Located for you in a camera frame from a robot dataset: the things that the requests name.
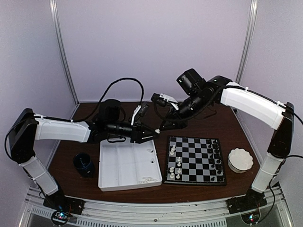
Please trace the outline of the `white piece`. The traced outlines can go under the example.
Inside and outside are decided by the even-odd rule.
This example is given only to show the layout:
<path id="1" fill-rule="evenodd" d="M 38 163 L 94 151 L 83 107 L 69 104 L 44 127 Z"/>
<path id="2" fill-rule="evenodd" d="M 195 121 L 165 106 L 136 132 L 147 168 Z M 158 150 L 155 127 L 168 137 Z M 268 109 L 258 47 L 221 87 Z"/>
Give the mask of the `white piece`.
<path id="1" fill-rule="evenodd" d="M 172 146 L 171 150 L 170 150 L 170 155 L 174 155 L 175 154 L 175 151 L 176 151 L 176 147 L 175 145 Z"/>

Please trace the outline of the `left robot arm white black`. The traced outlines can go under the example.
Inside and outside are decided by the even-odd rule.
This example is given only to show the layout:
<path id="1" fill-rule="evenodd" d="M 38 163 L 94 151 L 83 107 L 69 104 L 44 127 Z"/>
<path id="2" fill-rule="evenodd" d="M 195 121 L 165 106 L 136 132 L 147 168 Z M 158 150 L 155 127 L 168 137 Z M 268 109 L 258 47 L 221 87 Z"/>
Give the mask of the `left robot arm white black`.
<path id="1" fill-rule="evenodd" d="M 131 143 L 144 143 L 155 139 L 160 130 L 153 129 L 134 118 L 130 122 L 117 117 L 101 117 L 92 120 L 66 120 L 46 117 L 26 108 L 11 126 L 4 139 L 7 156 L 21 166 L 40 187 L 58 210 L 68 206 L 68 199 L 55 178 L 42 164 L 34 151 L 37 141 L 73 141 L 97 144 L 109 137 L 129 138 Z"/>

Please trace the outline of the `white plastic compartment tray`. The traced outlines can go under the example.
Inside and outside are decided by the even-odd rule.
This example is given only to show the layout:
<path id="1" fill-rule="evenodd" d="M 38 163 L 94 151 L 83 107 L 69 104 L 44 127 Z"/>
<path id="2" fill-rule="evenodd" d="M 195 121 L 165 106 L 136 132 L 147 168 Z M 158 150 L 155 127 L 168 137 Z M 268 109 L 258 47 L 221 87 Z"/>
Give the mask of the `white plastic compartment tray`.
<path id="1" fill-rule="evenodd" d="M 162 175 L 153 140 L 100 143 L 98 187 L 103 192 L 160 186 Z"/>

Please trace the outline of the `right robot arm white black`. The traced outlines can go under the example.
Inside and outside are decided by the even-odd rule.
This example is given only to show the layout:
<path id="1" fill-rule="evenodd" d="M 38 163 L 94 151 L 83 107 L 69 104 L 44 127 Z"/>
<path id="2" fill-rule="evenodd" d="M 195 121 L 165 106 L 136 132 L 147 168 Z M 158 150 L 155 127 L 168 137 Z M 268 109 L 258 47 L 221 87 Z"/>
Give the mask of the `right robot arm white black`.
<path id="1" fill-rule="evenodd" d="M 243 111 L 273 129 L 267 155 L 243 197 L 243 205 L 249 209 L 254 208 L 290 153 L 294 132 L 294 105 L 264 97 L 223 76 L 205 81 L 199 75 L 192 77 L 182 74 L 177 82 L 188 98 L 179 103 L 169 95 L 160 94 L 162 105 L 172 105 L 162 118 L 160 131 L 184 128 L 187 121 L 213 103 Z"/>

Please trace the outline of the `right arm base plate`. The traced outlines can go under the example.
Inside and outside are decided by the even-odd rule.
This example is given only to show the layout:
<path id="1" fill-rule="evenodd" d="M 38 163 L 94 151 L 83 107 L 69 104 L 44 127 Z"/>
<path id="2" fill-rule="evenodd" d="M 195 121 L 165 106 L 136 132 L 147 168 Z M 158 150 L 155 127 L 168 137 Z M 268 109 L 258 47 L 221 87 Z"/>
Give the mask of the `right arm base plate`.
<path id="1" fill-rule="evenodd" d="M 255 210 L 259 207 L 267 205 L 267 200 L 261 198 L 257 200 L 248 196 L 232 197 L 226 201 L 227 208 L 230 214 Z"/>

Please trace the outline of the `black white chess board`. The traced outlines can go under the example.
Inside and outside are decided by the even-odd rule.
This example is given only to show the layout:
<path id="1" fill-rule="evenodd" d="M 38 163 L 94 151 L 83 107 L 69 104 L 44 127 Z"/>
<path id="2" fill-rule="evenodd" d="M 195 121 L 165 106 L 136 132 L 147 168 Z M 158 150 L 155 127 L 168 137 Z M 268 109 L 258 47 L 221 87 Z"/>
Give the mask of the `black white chess board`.
<path id="1" fill-rule="evenodd" d="M 174 155 L 170 155 L 175 145 Z M 227 178 L 219 139 L 168 136 L 163 183 L 197 186 L 226 186 Z M 181 166 L 177 158 L 181 157 Z"/>

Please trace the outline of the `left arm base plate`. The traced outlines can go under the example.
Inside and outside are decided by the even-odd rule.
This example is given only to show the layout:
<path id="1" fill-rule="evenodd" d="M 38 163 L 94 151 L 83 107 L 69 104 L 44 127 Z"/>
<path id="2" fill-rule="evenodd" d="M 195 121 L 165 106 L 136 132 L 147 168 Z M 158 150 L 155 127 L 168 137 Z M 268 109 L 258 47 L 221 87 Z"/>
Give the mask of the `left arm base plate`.
<path id="1" fill-rule="evenodd" d="M 67 197 L 63 192 L 57 191 L 52 195 L 44 195 L 44 203 L 45 207 L 52 208 L 56 211 L 61 211 L 67 214 L 77 214 L 81 215 L 85 201 L 82 199 L 76 199 Z"/>

